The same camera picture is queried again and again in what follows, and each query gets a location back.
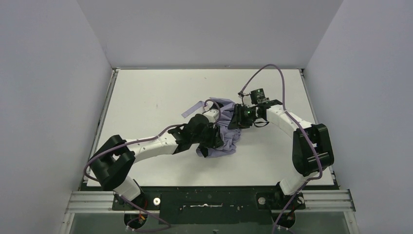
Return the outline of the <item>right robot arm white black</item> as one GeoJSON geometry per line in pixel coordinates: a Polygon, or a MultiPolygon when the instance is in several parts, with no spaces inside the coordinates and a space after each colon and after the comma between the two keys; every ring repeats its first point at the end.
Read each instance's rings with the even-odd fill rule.
{"type": "Polygon", "coordinates": [[[258,119],[271,123],[292,138],[292,172],[278,186],[284,195],[293,195],[309,181],[322,178],[334,163],[334,153],[327,127],[313,124],[288,111],[277,99],[270,100],[262,88],[251,91],[251,105],[235,104],[229,129],[247,129],[258,119]]]}

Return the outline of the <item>lavender folding umbrella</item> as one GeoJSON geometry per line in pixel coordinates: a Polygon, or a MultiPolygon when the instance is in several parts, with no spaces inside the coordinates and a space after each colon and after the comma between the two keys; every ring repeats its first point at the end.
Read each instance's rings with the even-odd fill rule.
{"type": "Polygon", "coordinates": [[[236,152],[236,144],[241,138],[242,131],[241,129],[229,130],[227,128],[234,117],[234,105],[236,103],[226,98],[216,97],[211,97],[207,100],[207,102],[209,101],[212,102],[212,106],[204,112],[217,109],[219,111],[219,119],[216,123],[210,123],[208,119],[202,115],[204,112],[197,113],[191,117],[183,127],[179,128],[178,135],[175,137],[176,143],[178,144],[175,150],[176,153],[188,150],[194,144],[199,145],[195,142],[195,138],[207,125],[220,125],[221,137],[224,141],[222,147],[209,149],[209,156],[207,158],[227,156],[236,152]]]}

